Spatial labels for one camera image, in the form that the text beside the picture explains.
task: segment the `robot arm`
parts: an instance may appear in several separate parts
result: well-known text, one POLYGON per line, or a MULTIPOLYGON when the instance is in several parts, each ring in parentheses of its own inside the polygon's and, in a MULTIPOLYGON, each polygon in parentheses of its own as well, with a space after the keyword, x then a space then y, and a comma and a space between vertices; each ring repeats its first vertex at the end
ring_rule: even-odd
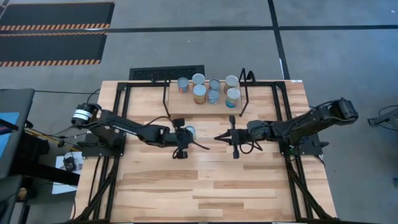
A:
POLYGON ((241 147, 242 144, 251 143, 252 149, 255 147, 261 151, 262 149, 257 141, 283 141, 295 147, 301 144, 303 138, 327 127, 334 124, 352 124, 357 119, 358 113, 352 103, 342 98, 322 103, 307 113, 288 121, 249 121, 247 129, 235 129, 235 118, 230 116, 231 129, 215 137, 215 140, 224 141, 234 146, 234 158, 237 159, 239 158, 238 146, 241 147))
POLYGON ((115 129, 137 136, 142 142, 157 147, 178 147, 175 151, 174 159, 186 159, 190 143, 198 145, 193 140, 193 134, 186 128, 184 119, 172 121, 175 132, 170 133, 170 128, 156 124, 139 124, 129 119, 122 118, 113 114, 111 111, 102 110, 97 104, 83 103, 78 105, 72 118, 72 125, 78 129, 88 129, 95 134, 100 144, 112 148, 117 145, 119 135, 115 129), (101 116, 97 119, 97 112, 101 111, 101 116))

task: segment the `wooden table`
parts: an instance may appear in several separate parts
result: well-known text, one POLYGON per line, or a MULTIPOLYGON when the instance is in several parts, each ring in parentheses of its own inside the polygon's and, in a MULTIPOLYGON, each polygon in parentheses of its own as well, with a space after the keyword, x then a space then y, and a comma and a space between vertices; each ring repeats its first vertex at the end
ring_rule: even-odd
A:
MULTIPOLYGON (((293 117, 308 111, 303 83, 285 82, 293 117)), ((116 85, 114 81, 103 82, 98 103, 104 109, 113 109, 116 85)), ((247 122, 254 119, 276 120, 271 88, 255 86, 248 89, 250 101, 243 117, 236 117, 236 128, 246 128, 247 122)), ((127 118, 144 124, 164 116, 162 95, 161 87, 132 88, 127 118)), ((127 137, 119 165, 111 222, 295 220, 285 162, 277 143, 260 142, 263 152, 241 154, 240 159, 234 160, 231 146, 213 140, 230 128, 228 115, 186 116, 185 123, 195 127, 196 142, 210 147, 210 151, 190 146, 188 159, 173 160, 173 147, 161 149, 148 146, 135 136, 127 137)), ((163 120, 155 124, 170 126, 169 121, 163 120)), ((87 206, 96 160, 92 157, 84 162, 76 193, 77 215, 87 206)), ((323 164, 314 156, 302 156, 302 160, 309 191, 326 212, 335 216, 323 164)), ((100 218, 104 217, 107 195, 106 192, 103 197, 100 218)), ((304 217, 299 190, 298 198, 304 217)))

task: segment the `gray floor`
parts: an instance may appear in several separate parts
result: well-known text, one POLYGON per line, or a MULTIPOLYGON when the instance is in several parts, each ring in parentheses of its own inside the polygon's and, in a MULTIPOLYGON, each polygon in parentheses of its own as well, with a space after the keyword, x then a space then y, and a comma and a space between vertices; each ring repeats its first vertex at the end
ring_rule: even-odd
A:
MULTIPOLYGON (((395 0, 277 0, 275 8, 282 26, 398 24, 395 0)), ((117 0, 111 27, 271 24, 265 0, 117 0)), ((324 153, 338 216, 396 223, 398 189, 392 178, 398 177, 397 135, 369 127, 366 118, 397 104, 398 30, 281 33, 291 79, 304 81, 310 104, 343 96, 359 111, 354 125, 320 133, 331 142, 324 153)), ((257 79, 282 78, 272 31, 110 34, 100 65, 0 68, 0 88, 93 91, 103 80, 128 79, 129 68, 196 64, 205 65, 208 77, 237 75, 246 67, 257 79)), ((36 93, 29 120, 45 133, 57 132, 69 125, 75 106, 85 99, 36 93)), ((42 160, 54 163, 57 154, 61 152, 54 148, 42 160)), ((68 219, 73 194, 54 197, 49 189, 39 193, 28 223, 68 219)))

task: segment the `tin can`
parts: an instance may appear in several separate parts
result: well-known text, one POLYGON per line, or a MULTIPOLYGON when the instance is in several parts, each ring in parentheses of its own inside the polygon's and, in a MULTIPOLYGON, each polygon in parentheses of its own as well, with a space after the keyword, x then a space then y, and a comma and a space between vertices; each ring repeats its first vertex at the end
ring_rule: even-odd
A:
POLYGON ((211 104, 216 104, 218 102, 218 98, 220 97, 220 91, 216 89, 210 89, 207 94, 207 100, 211 104))
POLYGON ((193 87, 195 85, 204 85, 205 84, 205 76, 202 75, 201 73, 196 73, 192 76, 192 83, 193 87))
POLYGON ((234 75, 228 75, 225 78, 225 86, 224 86, 224 93, 227 94, 228 90, 230 88, 236 88, 236 86, 238 85, 238 78, 234 75))
POLYGON ((211 79, 209 81, 209 90, 215 89, 220 90, 221 82, 218 79, 211 79))
POLYGON ((195 128, 192 126, 187 126, 185 128, 192 133, 192 136, 195 139, 196 138, 195 128))
POLYGON ((226 94, 225 104, 229 108, 234 108, 238 105, 241 92, 237 88, 230 88, 226 94))
POLYGON ((181 77, 177 80, 177 86, 180 93, 187 93, 189 90, 189 80, 185 77, 181 77))
POLYGON ((204 104, 206 102, 206 87, 204 85, 193 87, 193 100, 196 104, 204 104))

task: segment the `can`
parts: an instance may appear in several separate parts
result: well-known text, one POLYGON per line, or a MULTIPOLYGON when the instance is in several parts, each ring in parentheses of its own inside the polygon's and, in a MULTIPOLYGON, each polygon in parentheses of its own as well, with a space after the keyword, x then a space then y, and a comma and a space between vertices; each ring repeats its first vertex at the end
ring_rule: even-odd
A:
POLYGON ((238 105, 241 92, 237 88, 230 88, 226 94, 225 104, 229 108, 234 108, 238 105))
POLYGON ((195 134, 195 128, 192 126, 187 126, 185 127, 188 131, 190 131, 192 133, 193 138, 196 138, 196 134, 195 134))
POLYGON ((215 89, 215 90, 220 90, 221 82, 218 79, 211 79, 209 81, 209 90, 215 89))
POLYGON ((224 93, 226 94, 230 88, 236 88, 238 85, 238 78, 234 75, 228 75, 225 78, 224 93))
POLYGON ((195 85, 204 85, 205 84, 205 76, 201 73, 196 73, 192 76, 193 86, 195 85))
POLYGON ((180 93, 187 93, 189 90, 189 80, 185 77, 181 77, 177 80, 177 86, 180 93))
POLYGON ((210 89, 207 94, 207 100, 211 104, 216 104, 218 102, 218 98, 220 97, 220 91, 216 89, 210 89))
POLYGON ((196 104, 204 104, 206 102, 206 87, 204 85, 193 87, 193 100, 196 104))

